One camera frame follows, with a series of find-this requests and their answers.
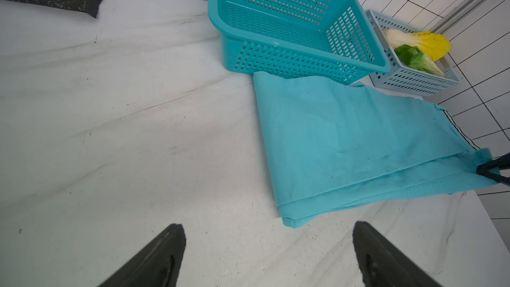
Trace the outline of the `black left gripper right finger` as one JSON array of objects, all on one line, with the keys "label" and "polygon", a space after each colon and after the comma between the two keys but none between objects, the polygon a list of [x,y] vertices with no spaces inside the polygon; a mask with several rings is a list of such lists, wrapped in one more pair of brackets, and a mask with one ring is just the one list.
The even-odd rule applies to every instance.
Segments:
[{"label": "black left gripper right finger", "polygon": [[440,287],[368,222],[355,224],[353,245],[365,286]]}]

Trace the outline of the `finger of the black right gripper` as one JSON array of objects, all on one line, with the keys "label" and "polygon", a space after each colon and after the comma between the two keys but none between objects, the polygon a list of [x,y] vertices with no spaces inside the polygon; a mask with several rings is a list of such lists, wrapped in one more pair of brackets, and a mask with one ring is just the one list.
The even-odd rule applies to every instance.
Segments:
[{"label": "finger of the black right gripper", "polygon": [[502,155],[498,159],[493,159],[490,162],[478,166],[476,173],[500,184],[510,186],[509,177],[501,174],[501,171],[509,170],[509,164],[510,154]]}]

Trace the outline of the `teal long pants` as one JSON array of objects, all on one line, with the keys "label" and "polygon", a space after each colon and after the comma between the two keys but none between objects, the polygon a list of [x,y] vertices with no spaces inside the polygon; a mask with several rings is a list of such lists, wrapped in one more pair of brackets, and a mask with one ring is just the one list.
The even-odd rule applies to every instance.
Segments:
[{"label": "teal long pants", "polygon": [[325,77],[253,76],[276,207],[287,227],[395,199],[491,187],[492,160],[437,104]]}]

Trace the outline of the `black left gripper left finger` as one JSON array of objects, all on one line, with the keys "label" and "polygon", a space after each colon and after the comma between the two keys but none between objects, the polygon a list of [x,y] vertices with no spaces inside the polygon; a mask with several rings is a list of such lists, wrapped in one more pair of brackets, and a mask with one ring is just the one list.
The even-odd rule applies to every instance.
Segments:
[{"label": "black left gripper left finger", "polygon": [[181,224],[171,224],[102,286],[176,286],[186,247]]}]

